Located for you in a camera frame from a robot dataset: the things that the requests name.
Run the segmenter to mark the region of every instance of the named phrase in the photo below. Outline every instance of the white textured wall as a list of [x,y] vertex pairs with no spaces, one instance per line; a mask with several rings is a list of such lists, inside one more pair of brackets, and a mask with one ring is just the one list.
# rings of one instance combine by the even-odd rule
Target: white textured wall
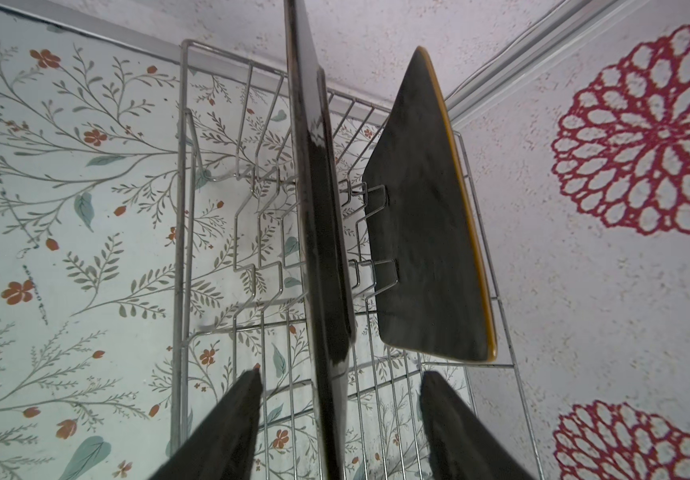
[[[690,448],[681,446],[690,438],[690,215],[679,213],[690,211],[690,3],[640,3],[460,129],[546,478],[614,478],[604,472],[625,462],[647,473],[617,478],[690,478]],[[665,67],[675,72],[668,82]],[[574,106],[590,94],[601,99],[596,106]],[[667,99],[662,118],[660,98]],[[565,148],[570,109],[586,122],[573,130],[577,138],[597,147],[586,158],[580,142]],[[636,115],[648,121],[633,140],[626,121]],[[618,157],[631,146],[642,154]],[[670,168],[668,148],[685,169]],[[649,151],[656,162],[636,173]],[[605,162],[599,174],[559,164],[590,157]],[[567,172],[587,174],[587,187],[574,194]],[[677,185],[676,204],[669,206],[665,187],[652,188],[660,210],[645,211],[631,189],[620,200],[630,224],[609,214],[606,226],[601,217],[616,194],[601,180],[627,172],[656,187]],[[596,192],[608,210],[583,202]],[[659,223],[650,220],[655,215]],[[505,401],[515,395],[513,379],[476,372],[473,388],[484,422],[517,458],[528,458],[526,433],[509,423],[520,415],[520,406]],[[621,419],[627,426],[607,436]],[[635,443],[627,440],[633,433]],[[637,456],[647,456],[646,464]]]
[[[168,42],[197,38],[276,66],[286,63],[281,0],[55,1]],[[311,0],[307,10],[330,84],[392,102],[417,45],[430,52],[448,93],[557,3]]]

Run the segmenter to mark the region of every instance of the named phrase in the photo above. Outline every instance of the wire frame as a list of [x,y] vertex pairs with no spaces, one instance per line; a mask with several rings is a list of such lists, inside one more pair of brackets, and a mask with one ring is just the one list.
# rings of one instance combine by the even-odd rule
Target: wire frame
[[[232,155],[221,161],[204,159],[199,142],[209,137],[202,122],[187,107],[191,50],[205,52],[221,61],[243,68],[241,112]],[[301,266],[305,261],[297,239],[297,198],[288,127],[278,130],[275,119],[288,105],[287,78],[284,72],[267,67],[210,45],[187,40],[182,44],[181,95],[179,117],[179,158],[175,272],[174,357],[172,375],[171,445],[177,448],[187,438],[198,401],[188,398],[189,382],[195,374],[188,365],[197,365],[197,350],[219,343],[230,352],[225,365],[223,388],[229,387],[237,373],[261,369],[264,385],[261,425],[255,450],[253,478],[320,478],[317,455],[317,426],[313,416],[312,371],[306,359],[307,334]],[[253,96],[264,96],[262,121],[247,117]],[[350,95],[329,91],[331,125],[340,185],[343,229],[345,234],[357,340],[352,347],[353,367],[348,378],[345,478],[428,478],[427,439],[419,411],[419,382],[426,370],[439,370],[477,413],[470,386],[469,369],[474,367],[513,370],[524,409],[526,427],[535,455],[537,472],[542,467],[537,455],[529,411],[515,352],[507,330],[505,313],[499,298],[489,248],[485,242],[478,200],[462,138],[456,135],[464,162],[469,193],[476,210],[479,241],[487,257],[493,302],[499,308],[501,322],[498,337],[507,343],[506,362],[463,364],[437,359],[417,352],[387,346],[379,338],[375,295],[398,282],[392,259],[372,259],[364,207],[369,192],[384,189],[363,182],[363,168],[378,142],[389,111]],[[240,299],[215,317],[213,323],[191,325],[191,302],[203,289],[202,281],[193,282],[193,217],[199,195],[196,190],[215,189],[240,201],[229,225],[232,242],[215,260],[224,264],[224,285],[241,286]],[[376,269],[392,269],[396,280],[388,285],[375,281]],[[251,355],[244,352],[251,350]]]

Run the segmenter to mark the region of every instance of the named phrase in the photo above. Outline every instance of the glossy black plate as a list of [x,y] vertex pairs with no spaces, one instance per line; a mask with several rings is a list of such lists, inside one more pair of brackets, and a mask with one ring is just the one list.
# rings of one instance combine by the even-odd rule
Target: glossy black plate
[[308,340],[321,466],[341,478],[345,441],[347,368],[355,338],[326,81],[318,64],[302,0],[285,0],[287,63],[297,169],[297,218],[305,265]]
[[[418,47],[363,178],[385,185],[367,218],[374,260],[395,259],[399,282],[378,294],[388,345],[460,361],[492,361],[492,304],[452,128],[426,50]],[[369,194],[366,211],[383,205]],[[377,284],[393,281],[377,268]]]

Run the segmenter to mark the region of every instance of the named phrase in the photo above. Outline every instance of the red mandala pattern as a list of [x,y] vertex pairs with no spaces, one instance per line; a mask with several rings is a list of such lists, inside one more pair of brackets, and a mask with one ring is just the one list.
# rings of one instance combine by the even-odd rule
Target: red mandala pattern
[[553,438],[561,480],[690,478],[690,434],[627,403],[575,405]]
[[690,25],[604,68],[559,128],[552,172],[579,212],[690,234]]

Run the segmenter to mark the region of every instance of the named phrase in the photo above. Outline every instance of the floral wallpaper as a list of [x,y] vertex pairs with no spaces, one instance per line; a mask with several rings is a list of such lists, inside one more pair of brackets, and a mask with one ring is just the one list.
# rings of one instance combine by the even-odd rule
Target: floral wallpaper
[[628,2],[483,105],[460,129],[532,432],[505,376],[473,376],[479,414],[534,475],[690,478],[690,2]]
[[[0,12],[0,479],[146,478],[170,455],[178,75],[175,64]],[[239,159],[293,175],[288,101],[252,88],[242,112],[240,82],[202,72],[187,81],[205,162],[185,212],[195,222],[191,319],[194,332],[217,328],[189,345],[188,427],[234,372],[259,369],[267,400],[254,475],[317,478],[299,266],[263,268],[300,260],[293,189],[208,181],[235,168],[242,114]],[[341,120],[338,173],[352,170],[357,184],[378,126]],[[343,209],[356,213],[345,222],[354,259],[368,256],[359,202]],[[259,267],[243,310],[253,289],[234,272],[234,247],[238,266]],[[427,474],[421,359],[382,344],[373,315],[357,321],[348,475]],[[438,368],[468,398],[463,370]]]
[[553,173],[578,211],[690,234],[690,24],[601,70],[560,125]]

